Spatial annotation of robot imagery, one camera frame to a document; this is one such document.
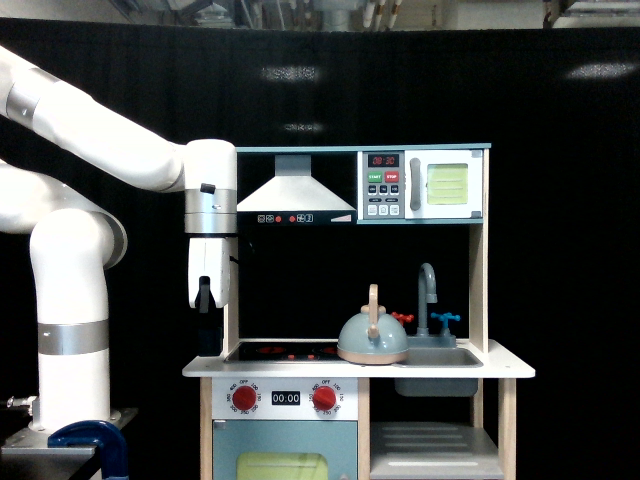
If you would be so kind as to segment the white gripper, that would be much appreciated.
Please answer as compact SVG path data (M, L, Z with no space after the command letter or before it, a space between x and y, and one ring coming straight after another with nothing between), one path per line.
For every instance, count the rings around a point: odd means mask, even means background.
M237 253L236 237L189 239L187 278L191 308L207 314L209 308L223 308L236 303L238 268L232 258Z

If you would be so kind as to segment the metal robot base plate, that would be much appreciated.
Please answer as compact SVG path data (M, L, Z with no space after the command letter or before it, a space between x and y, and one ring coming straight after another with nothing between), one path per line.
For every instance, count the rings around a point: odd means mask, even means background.
M137 414L138 408L113 409L109 422L122 430ZM33 430L31 425L12 434L1 446L1 452L6 456L65 456L74 459L91 459L97 447L80 445L70 447L48 447L50 434L44 430Z

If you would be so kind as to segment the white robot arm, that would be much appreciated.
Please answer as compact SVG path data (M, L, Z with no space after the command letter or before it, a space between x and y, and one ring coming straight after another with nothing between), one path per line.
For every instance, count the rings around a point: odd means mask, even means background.
M9 50L1 53L1 114L131 186L183 192L190 305L206 312L228 304L237 230L231 143L171 143ZM108 420L105 272L126 252L123 225L61 181L3 164L1 229L30 238L38 322L34 428L54 432Z

